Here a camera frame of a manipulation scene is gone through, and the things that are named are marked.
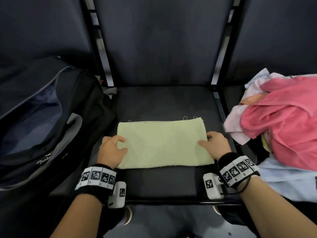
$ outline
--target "floor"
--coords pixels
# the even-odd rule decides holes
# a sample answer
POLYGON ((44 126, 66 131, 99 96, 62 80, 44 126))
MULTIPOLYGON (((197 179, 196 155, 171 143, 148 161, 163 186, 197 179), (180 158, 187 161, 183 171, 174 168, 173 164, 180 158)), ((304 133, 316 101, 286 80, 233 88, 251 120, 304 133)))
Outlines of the floor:
POLYGON ((203 238, 256 237, 246 226, 232 225, 210 205, 133 206, 128 225, 116 227, 105 238, 181 238, 189 232, 203 238))

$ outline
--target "light green fabric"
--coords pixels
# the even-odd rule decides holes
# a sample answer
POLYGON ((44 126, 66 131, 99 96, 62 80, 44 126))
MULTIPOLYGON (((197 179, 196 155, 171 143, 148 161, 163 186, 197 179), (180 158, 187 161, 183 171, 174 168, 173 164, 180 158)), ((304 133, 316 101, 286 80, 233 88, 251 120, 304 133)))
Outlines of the light green fabric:
POLYGON ((118 135, 126 139, 117 147, 128 148, 118 168, 153 168, 171 165, 213 164, 208 152, 198 145, 207 140, 201 118, 171 122, 119 123, 118 135))

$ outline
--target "hand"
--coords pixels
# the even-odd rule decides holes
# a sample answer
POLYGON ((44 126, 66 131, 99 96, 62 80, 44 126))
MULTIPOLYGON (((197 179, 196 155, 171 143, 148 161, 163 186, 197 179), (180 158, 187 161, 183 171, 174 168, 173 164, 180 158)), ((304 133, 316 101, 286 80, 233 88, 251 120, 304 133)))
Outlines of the hand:
POLYGON ((128 148, 118 149, 117 142, 125 142, 125 139, 119 135, 113 137, 105 136, 99 148, 97 163, 104 164, 110 168, 116 168, 128 152, 128 148))
POLYGON ((207 133, 208 141, 199 140, 198 144, 205 148, 210 156, 215 160, 219 160, 223 155, 231 152, 228 140, 223 136, 223 134, 210 131, 207 133))

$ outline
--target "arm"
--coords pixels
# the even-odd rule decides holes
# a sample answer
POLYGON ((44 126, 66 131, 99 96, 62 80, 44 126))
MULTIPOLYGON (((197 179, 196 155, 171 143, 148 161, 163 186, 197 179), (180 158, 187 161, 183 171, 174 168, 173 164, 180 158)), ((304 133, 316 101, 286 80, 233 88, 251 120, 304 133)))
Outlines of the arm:
MULTIPOLYGON (((220 133, 208 132, 208 141, 200 140, 210 156, 219 160, 231 152, 228 140, 220 133)), ((244 188, 246 182, 238 186, 244 188)), ((248 187, 240 193, 248 212, 262 238, 316 237, 317 225, 269 187, 253 176, 248 187)))
MULTIPOLYGON (((116 168, 128 149, 118 149, 117 141, 125 142, 121 136, 103 137, 97 163, 116 168)), ((102 204, 89 194, 78 195, 54 230, 51 238, 95 238, 97 237, 102 204)))

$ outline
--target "red object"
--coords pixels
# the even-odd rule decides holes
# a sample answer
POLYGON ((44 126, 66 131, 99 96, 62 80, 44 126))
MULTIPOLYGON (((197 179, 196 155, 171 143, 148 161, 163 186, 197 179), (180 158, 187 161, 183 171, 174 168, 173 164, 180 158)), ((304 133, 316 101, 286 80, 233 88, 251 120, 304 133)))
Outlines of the red object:
POLYGON ((260 88, 269 94, 242 113, 243 132, 255 139, 270 130, 277 160, 317 171, 317 77, 275 78, 260 88))

